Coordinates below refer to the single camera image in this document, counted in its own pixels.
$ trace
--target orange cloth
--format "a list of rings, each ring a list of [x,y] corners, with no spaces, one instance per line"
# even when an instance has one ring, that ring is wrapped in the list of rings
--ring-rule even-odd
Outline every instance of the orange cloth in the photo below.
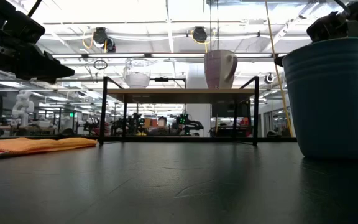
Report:
[[[86,138],[66,138],[61,140],[27,138],[0,140],[0,154],[29,154],[35,152],[52,152],[81,147],[95,146],[96,140]]]

